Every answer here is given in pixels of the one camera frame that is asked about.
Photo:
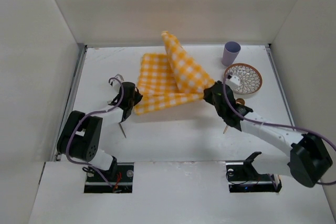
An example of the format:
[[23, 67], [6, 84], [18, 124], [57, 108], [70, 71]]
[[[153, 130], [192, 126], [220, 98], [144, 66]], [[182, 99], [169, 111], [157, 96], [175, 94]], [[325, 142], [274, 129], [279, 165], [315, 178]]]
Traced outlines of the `yellow white checkered cloth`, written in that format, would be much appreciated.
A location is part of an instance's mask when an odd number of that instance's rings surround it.
[[137, 115], [201, 100], [215, 80], [190, 56], [168, 31], [161, 33], [164, 54], [144, 54], [137, 88], [143, 95]]

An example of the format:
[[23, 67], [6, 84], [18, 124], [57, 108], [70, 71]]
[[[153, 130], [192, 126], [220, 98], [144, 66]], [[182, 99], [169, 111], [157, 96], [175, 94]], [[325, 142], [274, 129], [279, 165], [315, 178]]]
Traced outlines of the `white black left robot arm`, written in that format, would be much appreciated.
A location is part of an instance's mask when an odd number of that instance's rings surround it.
[[132, 113], [142, 95], [132, 82], [123, 82], [118, 95], [108, 106], [86, 115], [72, 111], [57, 142], [57, 151], [98, 169], [106, 178], [117, 172], [117, 159], [99, 148], [103, 124], [119, 124]]

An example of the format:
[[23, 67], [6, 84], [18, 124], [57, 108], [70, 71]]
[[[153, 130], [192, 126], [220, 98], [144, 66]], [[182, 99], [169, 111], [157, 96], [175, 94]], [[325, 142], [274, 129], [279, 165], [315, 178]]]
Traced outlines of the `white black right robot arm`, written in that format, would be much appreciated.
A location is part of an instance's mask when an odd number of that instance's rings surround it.
[[203, 93], [203, 99], [229, 127], [253, 135], [283, 153], [280, 157], [267, 157], [261, 151], [253, 152], [243, 161], [251, 173], [289, 176], [308, 188], [320, 184], [321, 177], [333, 164], [320, 134], [268, 122], [253, 109], [237, 104], [231, 88], [221, 81]]

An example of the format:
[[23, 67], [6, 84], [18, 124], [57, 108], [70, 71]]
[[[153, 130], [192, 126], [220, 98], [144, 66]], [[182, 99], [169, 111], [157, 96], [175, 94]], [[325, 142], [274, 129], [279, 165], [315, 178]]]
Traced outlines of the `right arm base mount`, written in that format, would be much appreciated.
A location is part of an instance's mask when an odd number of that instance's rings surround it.
[[282, 182], [276, 174], [260, 174], [253, 167], [261, 152], [253, 152], [245, 160], [226, 161], [225, 177], [230, 193], [279, 193]]

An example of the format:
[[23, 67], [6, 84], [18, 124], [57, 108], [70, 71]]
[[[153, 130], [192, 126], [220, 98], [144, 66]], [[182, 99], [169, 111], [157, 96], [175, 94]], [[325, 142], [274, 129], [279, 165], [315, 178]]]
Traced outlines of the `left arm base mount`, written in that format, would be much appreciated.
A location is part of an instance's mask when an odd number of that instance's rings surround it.
[[108, 175], [101, 172], [109, 183], [91, 167], [84, 166], [86, 194], [130, 194], [133, 189], [134, 163], [118, 163], [116, 171]]

